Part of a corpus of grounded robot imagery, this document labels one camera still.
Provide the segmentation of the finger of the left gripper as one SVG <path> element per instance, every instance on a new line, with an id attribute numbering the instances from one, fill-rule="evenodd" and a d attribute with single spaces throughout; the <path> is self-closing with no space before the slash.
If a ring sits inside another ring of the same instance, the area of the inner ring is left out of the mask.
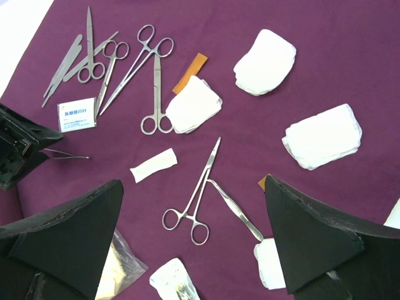
<path id="1" fill-rule="evenodd" d="M 64 138 L 1 105 L 1 189 L 9 190 L 49 159 L 43 150 Z"/>

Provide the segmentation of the thin steel tweezers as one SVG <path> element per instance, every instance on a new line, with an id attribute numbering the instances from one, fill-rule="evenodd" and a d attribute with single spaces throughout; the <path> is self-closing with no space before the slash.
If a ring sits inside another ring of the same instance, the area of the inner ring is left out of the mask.
<path id="1" fill-rule="evenodd" d="M 45 148 L 44 151 L 51 153 L 51 159 L 89 159 L 89 156 L 82 156 L 77 154 L 71 154 L 68 152 Z"/>

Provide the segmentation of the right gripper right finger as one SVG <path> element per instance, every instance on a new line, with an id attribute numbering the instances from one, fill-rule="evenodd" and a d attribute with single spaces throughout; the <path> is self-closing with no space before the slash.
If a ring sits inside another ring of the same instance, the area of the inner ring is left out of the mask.
<path id="1" fill-rule="evenodd" d="M 268 175 L 265 199 L 288 294 L 399 299 L 399 230 L 347 214 Z"/>

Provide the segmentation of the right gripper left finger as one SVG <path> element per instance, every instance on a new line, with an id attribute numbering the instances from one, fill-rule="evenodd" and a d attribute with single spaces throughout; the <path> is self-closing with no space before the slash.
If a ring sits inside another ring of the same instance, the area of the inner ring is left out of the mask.
<path id="1" fill-rule="evenodd" d="M 1 226 L 1 299 L 94 299 L 123 195 L 114 179 Z"/>

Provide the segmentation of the white blue label packet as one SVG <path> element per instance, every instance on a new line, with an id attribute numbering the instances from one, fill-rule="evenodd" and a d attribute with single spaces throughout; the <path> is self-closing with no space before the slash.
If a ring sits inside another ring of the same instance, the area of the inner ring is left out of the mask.
<path id="1" fill-rule="evenodd" d="M 94 97 L 57 105 L 59 131 L 68 133 L 96 127 Z"/>

